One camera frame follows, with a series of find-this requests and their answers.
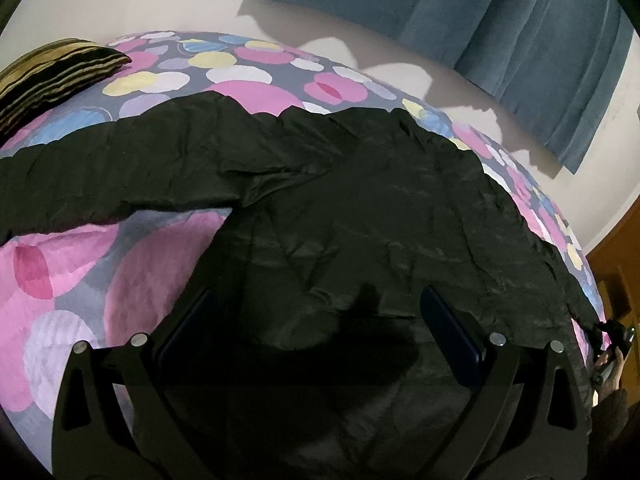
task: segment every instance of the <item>striped pillow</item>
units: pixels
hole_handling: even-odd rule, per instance
[[[130,62],[117,50],[75,38],[25,54],[0,72],[0,144],[48,108]]]

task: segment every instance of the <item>pink circle pattern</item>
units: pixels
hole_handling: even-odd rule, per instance
[[[299,48],[294,48],[292,46],[287,46],[287,45],[281,45],[281,47],[285,52],[296,54],[297,56],[300,56],[302,59],[306,59],[308,61],[320,61],[319,58],[317,58],[316,56],[314,56],[309,52],[306,52],[305,50],[300,50]]]
[[[367,98],[367,88],[351,79],[333,72],[322,72],[314,76],[312,83],[305,85],[306,94],[328,103],[339,105],[343,101],[359,103]]]
[[[296,57],[292,56],[289,52],[259,50],[256,48],[247,48],[245,46],[235,48],[234,52],[236,53],[236,56],[247,61],[274,65],[284,65],[296,59]]]
[[[524,179],[519,171],[514,170],[511,166],[507,166],[507,173],[513,180],[515,192],[528,207],[530,205],[531,192],[527,184],[525,184],[526,179]]]
[[[290,106],[303,108],[300,99],[291,92],[259,81],[225,81],[213,84],[205,90],[232,97],[250,114],[267,112],[278,116]]]
[[[556,221],[551,218],[551,215],[546,210],[544,206],[540,206],[538,208],[538,217],[544,222],[546,228],[551,235],[551,239],[554,245],[562,252],[566,251],[566,239],[564,235],[560,232],[560,228]]]
[[[130,41],[125,41],[124,43],[119,43],[114,48],[121,52],[128,52],[129,50],[133,50],[134,48],[144,45],[145,43],[146,43],[146,40],[143,40],[142,38],[138,38],[137,40],[130,40]]]
[[[0,148],[0,150],[8,150],[9,148],[12,148],[18,142],[20,142],[26,136],[28,136],[33,130],[37,130],[38,127],[42,123],[44,123],[44,121],[47,119],[47,117],[49,116],[50,113],[51,113],[51,110],[47,110],[42,115],[39,115],[38,117],[36,117],[29,124],[27,124],[26,126],[20,128],[20,130],[18,130],[13,137],[11,137],[7,142],[5,142],[4,146],[2,146],[2,148]]]
[[[461,123],[453,123],[452,126],[453,132],[456,134],[456,137],[464,142],[472,150],[474,150],[474,152],[476,152],[478,155],[483,156],[484,158],[492,158],[491,152],[487,148],[486,142],[484,142],[484,140],[482,140],[478,136],[476,131],[471,126]]]
[[[104,306],[109,345],[121,345],[136,332],[154,330],[171,310],[202,251],[224,220],[215,211],[192,213],[186,220],[142,238],[123,257]]]
[[[146,52],[144,50],[140,52],[130,52],[127,55],[131,58],[131,63],[124,65],[119,72],[116,72],[114,75],[108,78],[106,80],[107,82],[127,76],[129,74],[133,74],[135,72],[140,72],[141,70],[146,70],[147,68],[152,67],[156,61],[158,61],[157,54]]]
[[[28,235],[0,247],[0,405],[21,412],[32,402],[23,350],[32,324],[55,308],[108,251],[117,225],[86,225]]]

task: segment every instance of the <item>polka dot bedspread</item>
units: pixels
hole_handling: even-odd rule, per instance
[[[594,309],[602,302],[580,245],[556,204],[489,137],[355,70],[285,45],[213,32],[150,32],[111,43],[132,63],[19,130],[1,149],[57,140],[84,126],[136,116],[173,97],[215,90],[250,113],[297,106],[405,108],[424,128],[473,150],[510,193],[529,228],[555,244]],[[0,248],[0,404],[50,469],[52,416],[71,345],[124,343],[167,314],[229,210],[141,211],[110,226],[15,237]],[[576,337],[586,357],[586,342]],[[131,408],[119,391],[123,410]]]

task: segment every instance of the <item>black jacket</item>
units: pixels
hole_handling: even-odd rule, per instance
[[[591,410],[588,480],[635,478],[640,451],[640,403],[627,407],[617,390]]]
[[[598,319],[558,250],[472,152],[403,110],[276,118],[215,92],[172,99],[0,160],[0,204],[0,242],[234,208],[178,300],[210,286],[218,332],[165,391],[230,478],[413,475],[470,398],[420,317],[428,284],[487,332],[562,341],[590,405],[571,318]]]

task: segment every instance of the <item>wooden door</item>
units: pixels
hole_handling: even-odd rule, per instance
[[[638,329],[640,320],[640,198],[616,227],[587,255],[607,319]],[[629,404],[640,400],[640,333],[622,376]]]

